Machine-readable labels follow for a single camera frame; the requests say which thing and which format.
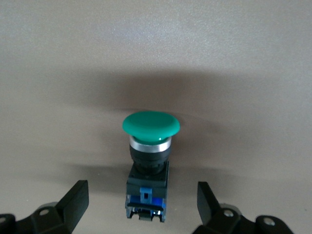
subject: green mushroom button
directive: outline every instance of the green mushroom button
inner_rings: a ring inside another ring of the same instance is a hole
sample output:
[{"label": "green mushroom button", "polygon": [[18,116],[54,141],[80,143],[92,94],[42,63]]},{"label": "green mushroom button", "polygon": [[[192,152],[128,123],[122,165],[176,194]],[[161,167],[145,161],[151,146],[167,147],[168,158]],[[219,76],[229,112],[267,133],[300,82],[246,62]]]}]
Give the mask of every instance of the green mushroom button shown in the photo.
[{"label": "green mushroom button", "polygon": [[164,112],[142,111],[126,117],[122,128],[136,139],[152,145],[178,133],[180,123],[174,116]]}]

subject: gray wall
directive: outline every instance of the gray wall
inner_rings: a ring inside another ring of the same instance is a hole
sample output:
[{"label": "gray wall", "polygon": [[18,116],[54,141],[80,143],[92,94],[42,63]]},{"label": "gray wall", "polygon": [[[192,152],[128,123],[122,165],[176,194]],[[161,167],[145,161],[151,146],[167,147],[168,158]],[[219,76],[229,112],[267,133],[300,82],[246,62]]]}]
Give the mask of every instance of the gray wall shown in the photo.
[{"label": "gray wall", "polygon": [[[312,233],[312,1],[1,1],[0,213],[88,179],[74,233],[191,233],[196,182]],[[127,220],[123,119],[174,114],[164,224]]]}]

